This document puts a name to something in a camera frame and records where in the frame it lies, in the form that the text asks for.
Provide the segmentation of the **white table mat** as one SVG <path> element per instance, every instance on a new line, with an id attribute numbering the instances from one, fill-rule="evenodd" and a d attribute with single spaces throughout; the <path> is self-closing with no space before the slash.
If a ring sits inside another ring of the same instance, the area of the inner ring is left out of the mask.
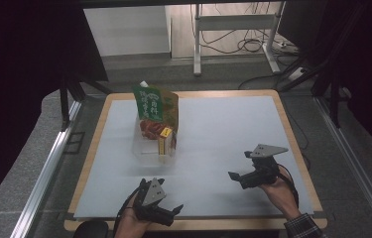
<path id="1" fill-rule="evenodd" d="M 135 157 L 136 117 L 135 101 L 111 102 L 75 217 L 111 218 L 142 179 L 153 178 L 165 181 L 162 207 L 179 207 L 182 218 L 275 215 L 277 208 L 261 189 L 244 189 L 229 176 L 252 171 L 244 154 L 259 144 L 285 148 L 275 159 L 291 172 L 301 211 L 313 212 L 272 97 L 181 99 L 177 150 L 170 165 L 153 165 Z"/>

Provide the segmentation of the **person's left hand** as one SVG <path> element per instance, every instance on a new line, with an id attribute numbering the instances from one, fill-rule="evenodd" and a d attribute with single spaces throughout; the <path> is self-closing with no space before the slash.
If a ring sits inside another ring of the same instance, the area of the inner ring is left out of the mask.
<path id="1" fill-rule="evenodd" d="M 133 204 L 136 196 L 133 196 L 124 209 L 114 238 L 142 238 L 151 225 L 150 221 L 139 220 L 136 216 Z"/>

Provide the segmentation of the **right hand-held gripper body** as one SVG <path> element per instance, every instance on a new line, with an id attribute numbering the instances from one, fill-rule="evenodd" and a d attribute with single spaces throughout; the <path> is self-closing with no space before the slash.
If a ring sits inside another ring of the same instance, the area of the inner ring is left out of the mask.
<path id="1" fill-rule="evenodd" d="M 253 162 L 254 172 L 249 173 L 249 178 L 257 184 L 272 184 L 279 176 L 280 170 L 274 156 L 285 153 L 288 149 L 283 147 L 259 144 L 253 151 L 246 151 L 245 157 Z"/>

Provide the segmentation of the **green and red sauce packet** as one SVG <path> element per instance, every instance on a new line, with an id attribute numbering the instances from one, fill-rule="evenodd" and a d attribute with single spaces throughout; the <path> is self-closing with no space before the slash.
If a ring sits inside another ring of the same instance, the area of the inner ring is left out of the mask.
<path id="1" fill-rule="evenodd" d="M 179 96 L 156 86 L 133 87 L 142 136 L 157 140 L 165 128 L 179 129 Z"/>

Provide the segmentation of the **clear plastic container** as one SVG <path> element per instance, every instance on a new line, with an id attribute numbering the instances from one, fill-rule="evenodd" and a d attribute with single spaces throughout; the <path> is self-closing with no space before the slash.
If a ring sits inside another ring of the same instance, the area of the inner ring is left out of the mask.
<path id="1" fill-rule="evenodd" d="M 174 132 L 173 151 L 170 155 L 159 154 L 158 138 L 165 127 Z M 170 166 L 176 161 L 177 134 L 169 125 L 150 119 L 137 119 L 133 136 L 132 152 L 137 160 L 146 167 Z"/>

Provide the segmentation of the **person's dark leg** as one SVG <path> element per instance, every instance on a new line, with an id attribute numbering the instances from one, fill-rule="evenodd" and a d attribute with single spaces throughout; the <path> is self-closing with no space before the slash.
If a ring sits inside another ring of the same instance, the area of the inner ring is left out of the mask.
<path id="1" fill-rule="evenodd" d="M 85 221 L 75 230 L 72 238 L 106 238 L 108 225 L 104 221 Z"/>

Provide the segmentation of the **aluminium rail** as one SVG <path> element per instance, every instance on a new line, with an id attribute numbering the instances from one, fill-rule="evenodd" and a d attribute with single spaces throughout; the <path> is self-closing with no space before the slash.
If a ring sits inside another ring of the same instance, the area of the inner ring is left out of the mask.
<path id="1" fill-rule="evenodd" d="M 26 238 L 29 233 L 81 106 L 82 103 L 77 101 L 71 104 L 68 111 L 68 126 L 65 130 L 58 133 L 10 238 Z"/>
<path id="2" fill-rule="evenodd" d="M 359 157 L 355 154 L 343 131 L 338 128 L 329 116 L 329 109 L 326 102 L 315 97 L 313 99 L 314 103 L 317 105 L 318 110 L 323 117 L 327 128 L 329 129 L 334 141 L 336 142 L 339 150 L 341 151 L 343 158 L 348 164 L 350 170 L 352 171 L 357 183 L 359 184 L 362 192 L 364 193 L 366 199 L 368 200 L 372 208 L 372 181 L 370 177 L 366 174 L 365 170 L 359 162 Z"/>

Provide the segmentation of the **white power strip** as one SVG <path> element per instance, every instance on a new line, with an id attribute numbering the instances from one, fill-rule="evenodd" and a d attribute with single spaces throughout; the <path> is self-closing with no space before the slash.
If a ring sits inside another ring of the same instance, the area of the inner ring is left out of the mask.
<path id="1" fill-rule="evenodd" d="M 289 76 L 288 76 L 288 79 L 290 81 L 294 81 L 296 80 L 297 78 L 299 78 L 300 76 L 302 76 L 303 74 L 305 74 L 307 72 L 307 70 L 304 68 L 304 67 L 298 67 L 294 72 L 292 72 Z"/>

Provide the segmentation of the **white desk frame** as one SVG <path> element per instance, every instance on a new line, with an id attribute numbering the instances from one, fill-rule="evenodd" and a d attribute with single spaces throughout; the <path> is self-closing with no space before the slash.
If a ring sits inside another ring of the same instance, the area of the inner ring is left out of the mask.
<path id="1" fill-rule="evenodd" d="M 279 66 L 273 57 L 273 42 L 277 34 L 285 1 L 280 1 L 276 11 L 272 14 L 245 14 L 245 15 L 202 15 L 202 5 L 195 4 L 194 10 L 194 49 L 193 74 L 201 75 L 201 32 L 205 31 L 234 31 L 234 30 L 268 30 L 266 43 L 261 45 L 263 53 L 269 63 L 273 74 L 280 72 Z"/>

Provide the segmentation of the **black stand legs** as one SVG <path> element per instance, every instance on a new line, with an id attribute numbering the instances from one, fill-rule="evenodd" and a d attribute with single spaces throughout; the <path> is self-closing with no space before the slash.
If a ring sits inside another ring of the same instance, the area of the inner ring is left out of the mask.
<path id="1" fill-rule="evenodd" d="M 61 131 L 65 131 L 69 125 L 69 109 L 68 109 L 68 96 L 70 93 L 71 97 L 76 102 L 81 102 L 85 98 L 85 92 L 81 86 L 84 82 L 89 86 L 105 93 L 110 94 L 112 90 L 102 85 L 101 83 L 88 79 L 81 75 L 76 75 L 74 77 L 64 75 L 61 79 L 60 85 L 60 95 L 61 95 L 61 112 L 62 112 L 62 128 Z"/>
<path id="2" fill-rule="evenodd" d="M 332 123 L 339 128 L 340 123 L 338 120 L 338 103 L 340 101 L 339 95 L 339 81 L 334 75 L 334 70 L 332 64 L 329 60 L 325 60 L 321 64 L 315 66 L 313 69 L 309 69 L 307 72 L 303 73 L 301 76 L 297 77 L 295 80 L 279 86 L 277 88 L 278 92 L 289 91 L 297 85 L 307 81 L 310 78 L 317 76 L 317 80 L 311 88 L 311 94 L 314 97 L 323 96 L 325 91 L 330 89 L 329 97 L 329 118 Z"/>

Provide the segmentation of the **black floor bracket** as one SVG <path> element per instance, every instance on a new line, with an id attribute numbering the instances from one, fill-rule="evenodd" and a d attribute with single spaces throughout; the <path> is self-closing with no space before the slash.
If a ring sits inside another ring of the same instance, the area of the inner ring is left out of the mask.
<path id="1" fill-rule="evenodd" d="M 80 152 L 82 147 L 84 132 L 74 132 L 68 137 L 63 152 L 69 155 L 76 155 Z"/>

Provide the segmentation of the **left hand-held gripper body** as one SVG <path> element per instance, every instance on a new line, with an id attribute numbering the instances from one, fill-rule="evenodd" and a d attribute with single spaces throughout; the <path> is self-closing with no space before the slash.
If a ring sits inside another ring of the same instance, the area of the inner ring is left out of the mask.
<path id="1" fill-rule="evenodd" d="M 169 212 L 158 206 L 159 202 L 166 197 L 162 184 L 163 178 L 153 178 L 146 181 L 144 178 L 140 182 L 134 200 L 133 208 L 139 220 L 155 221 L 157 214 L 169 214 Z"/>

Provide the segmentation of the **small yellow and red box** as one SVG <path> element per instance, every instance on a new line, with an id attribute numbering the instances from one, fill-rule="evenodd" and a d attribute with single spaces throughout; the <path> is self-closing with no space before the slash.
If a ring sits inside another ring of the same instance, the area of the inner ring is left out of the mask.
<path id="1" fill-rule="evenodd" d="M 158 146 L 160 155 L 170 155 L 173 151 L 174 132 L 170 127 L 165 127 L 159 135 Z"/>

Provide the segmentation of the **person's right hand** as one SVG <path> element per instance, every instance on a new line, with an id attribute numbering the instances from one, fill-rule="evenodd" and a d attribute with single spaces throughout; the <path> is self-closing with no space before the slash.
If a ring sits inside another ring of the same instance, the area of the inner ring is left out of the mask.
<path id="1" fill-rule="evenodd" d="M 295 219 L 301 215 L 291 189 L 282 178 L 278 178 L 272 184 L 262 184 L 260 188 L 287 220 Z"/>

